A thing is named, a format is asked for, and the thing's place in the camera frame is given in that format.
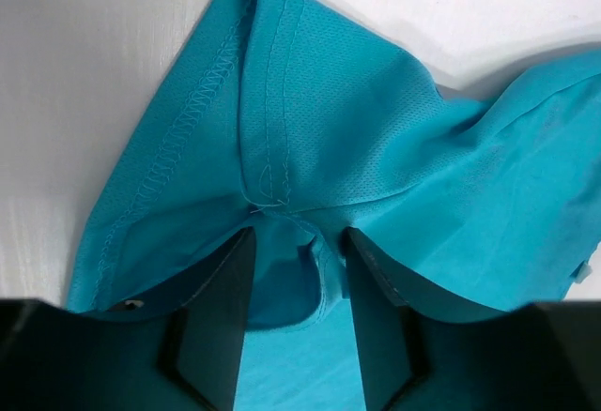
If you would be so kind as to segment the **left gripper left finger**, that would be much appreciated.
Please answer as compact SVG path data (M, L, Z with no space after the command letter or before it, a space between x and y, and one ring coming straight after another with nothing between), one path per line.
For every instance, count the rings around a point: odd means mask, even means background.
M254 230L237 231L208 257L110 312L132 322L124 410L230 410L251 291Z

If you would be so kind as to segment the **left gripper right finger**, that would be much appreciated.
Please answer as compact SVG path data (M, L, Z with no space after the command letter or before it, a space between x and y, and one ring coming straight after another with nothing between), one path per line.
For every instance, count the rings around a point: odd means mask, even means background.
M345 230L347 281L370 410L518 410L505 312L458 296Z

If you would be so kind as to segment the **teal t shirt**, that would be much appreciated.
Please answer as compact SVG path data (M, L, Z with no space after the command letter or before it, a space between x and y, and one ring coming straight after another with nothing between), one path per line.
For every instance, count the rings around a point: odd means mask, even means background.
M563 298L600 240L600 52L446 99L315 0L213 0L91 212L67 306L105 310L246 226L236 408L361 410L342 231L498 310Z

